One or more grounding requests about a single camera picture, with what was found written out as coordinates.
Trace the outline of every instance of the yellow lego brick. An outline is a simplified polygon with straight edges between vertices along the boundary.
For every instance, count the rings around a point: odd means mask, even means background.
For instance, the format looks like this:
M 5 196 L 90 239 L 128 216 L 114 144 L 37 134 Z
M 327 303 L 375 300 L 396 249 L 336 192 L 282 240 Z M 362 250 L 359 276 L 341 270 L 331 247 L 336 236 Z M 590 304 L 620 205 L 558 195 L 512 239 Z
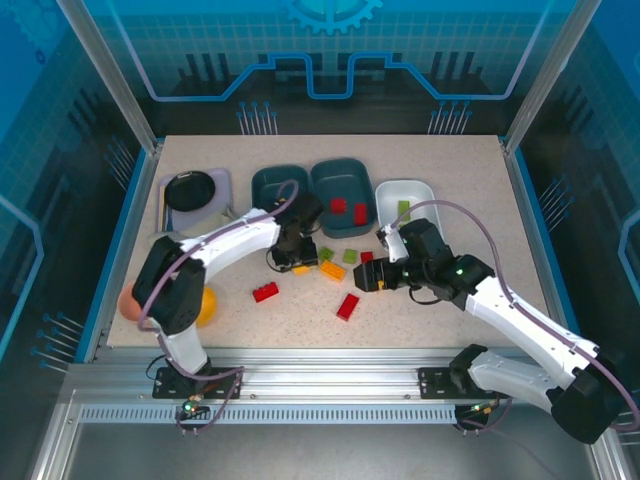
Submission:
M 307 267 L 306 265 L 300 265 L 299 267 L 293 267 L 291 270 L 296 275 L 306 275 L 311 271 L 311 267 Z
M 331 263 L 329 260 L 322 262 L 322 265 L 320 265 L 320 271 L 331 280 L 335 280 L 337 282 L 341 282 L 347 274 L 347 271 L 344 268 L 337 266 L 335 263 Z

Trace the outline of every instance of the red block in tray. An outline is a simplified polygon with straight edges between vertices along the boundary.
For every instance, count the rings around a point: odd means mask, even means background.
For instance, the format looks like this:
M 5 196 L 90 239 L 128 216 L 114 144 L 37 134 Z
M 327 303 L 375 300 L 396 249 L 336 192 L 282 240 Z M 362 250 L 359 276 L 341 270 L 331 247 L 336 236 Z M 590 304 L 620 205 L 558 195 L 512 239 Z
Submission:
M 347 201 L 344 198 L 332 198 L 329 210 L 331 210 L 331 213 L 346 213 Z
M 356 206 L 354 208 L 353 223 L 355 223 L 356 225 L 367 224 L 367 204 L 366 203 L 356 203 Z

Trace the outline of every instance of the speckled tabletop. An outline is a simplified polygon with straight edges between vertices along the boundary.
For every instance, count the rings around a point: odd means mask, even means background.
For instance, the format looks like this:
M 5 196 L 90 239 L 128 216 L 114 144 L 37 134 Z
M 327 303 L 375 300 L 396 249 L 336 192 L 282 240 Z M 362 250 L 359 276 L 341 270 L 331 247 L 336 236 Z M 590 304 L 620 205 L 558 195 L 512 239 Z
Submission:
M 375 189 L 391 178 L 415 178 L 429 184 L 436 198 L 473 211 L 498 245 L 507 280 L 522 297 L 544 311 L 545 304 L 531 251 L 525 237 L 511 183 L 495 136 L 170 136 L 165 140 L 147 200 L 125 285 L 135 279 L 155 231 L 155 182 L 171 173 L 229 169 L 234 208 L 251 206 L 251 178 L 260 168 L 293 163 L 308 170 L 319 161 L 354 157 L 369 171 Z M 439 209 L 443 236 L 454 253 L 470 253 L 492 264 L 486 240 L 462 214 Z M 346 248 L 384 255 L 374 231 L 355 238 L 332 240 L 314 235 L 318 247 L 336 251 L 341 262 Z M 210 286 L 218 297 L 214 321 L 199 330 L 205 346 L 255 348 L 428 348 L 464 347 L 469 343 L 508 346 L 498 331 L 451 304 L 420 306 L 405 290 L 365 294 L 353 284 L 352 267 L 342 283 L 317 270 L 305 276 L 277 274 L 256 252 L 218 273 Z M 256 304 L 251 291 L 275 281 L 280 294 Z M 336 317 L 347 293 L 360 302 L 349 322 Z M 416 296 L 431 298 L 430 292 Z M 155 346 L 153 335 L 116 313 L 108 344 Z

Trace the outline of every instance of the black lid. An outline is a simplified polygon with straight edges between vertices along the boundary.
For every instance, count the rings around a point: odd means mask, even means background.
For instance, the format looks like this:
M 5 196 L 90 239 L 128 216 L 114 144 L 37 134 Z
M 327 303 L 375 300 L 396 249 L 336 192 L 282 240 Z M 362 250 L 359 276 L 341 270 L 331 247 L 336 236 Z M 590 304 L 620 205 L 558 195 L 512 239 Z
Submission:
M 176 175 L 164 189 L 167 206 L 178 212 L 191 212 L 204 207 L 216 193 L 216 184 L 205 172 Z

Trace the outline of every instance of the metal bracket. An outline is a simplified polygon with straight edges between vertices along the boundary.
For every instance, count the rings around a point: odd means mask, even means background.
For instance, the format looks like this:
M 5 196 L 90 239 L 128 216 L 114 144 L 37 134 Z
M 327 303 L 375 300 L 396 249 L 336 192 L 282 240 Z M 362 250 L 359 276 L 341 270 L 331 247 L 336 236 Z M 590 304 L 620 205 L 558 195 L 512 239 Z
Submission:
M 451 380 L 451 369 L 419 368 L 420 398 L 422 400 L 491 400 L 496 398 L 494 392 L 480 389 L 461 392 Z
M 210 375 L 218 375 L 229 370 L 228 368 L 212 368 Z M 229 389 L 233 387 L 235 376 L 231 375 L 227 378 L 219 380 L 215 388 L 205 392 L 205 399 L 225 399 L 229 393 Z M 170 400 L 186 400 L 189 396 L 196 393 L 194 391 L 194 382 L 184 378 L 173 368 L 162 367 L 156 372 L 156 381 L 153 386 L 152 397 L 156 399 Z M 231 399 L 240 398 L 240 386 L 236 388 L 231 395 Z

